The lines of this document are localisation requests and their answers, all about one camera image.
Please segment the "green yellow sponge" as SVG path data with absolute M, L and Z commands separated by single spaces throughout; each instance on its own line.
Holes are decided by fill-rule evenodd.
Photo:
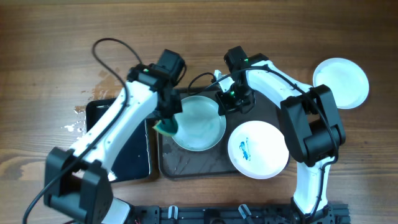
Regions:
M 161 135 L 174 136 L 178 132 L 178 123 L 174 117 L 161 119 L 156 122 L 153 129 Z

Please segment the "white plate back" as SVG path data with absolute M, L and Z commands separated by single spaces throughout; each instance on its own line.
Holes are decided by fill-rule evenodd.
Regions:
M 313 85 L 326 85 L 333 93 L 339 109 L 359 107 L 369 95 L 369 81 L 356 63 L 345 58 L 329 58 L 313 73 Z

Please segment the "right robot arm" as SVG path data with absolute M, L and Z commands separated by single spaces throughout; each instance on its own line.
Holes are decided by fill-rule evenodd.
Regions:
M 313 223 L 329 210 L 326 186 L 346 134 L 332 91 L 312 87 L 281 72 L 263 54 L 248 57 L 239 47 L 224 56 L 229 74 L 216 79 L 219 114 L 242 112 L 259 92 L 280 109 L 280 127 L 290 155 L 297 161 L 292 205 L 302 223 Z

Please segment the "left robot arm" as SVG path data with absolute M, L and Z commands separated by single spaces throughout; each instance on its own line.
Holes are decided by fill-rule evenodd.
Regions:
M 46 158 L 44 204 L 77 223 L 134 223 L 134 206 L 113 195 L 108 175 L 126 142 L 150 115 L 155 130 L 177 133 L 182 111 L 175 86 L 186 65 L 139 64 L 119 96 L 97 123 L 69 150 L 53 148 Z

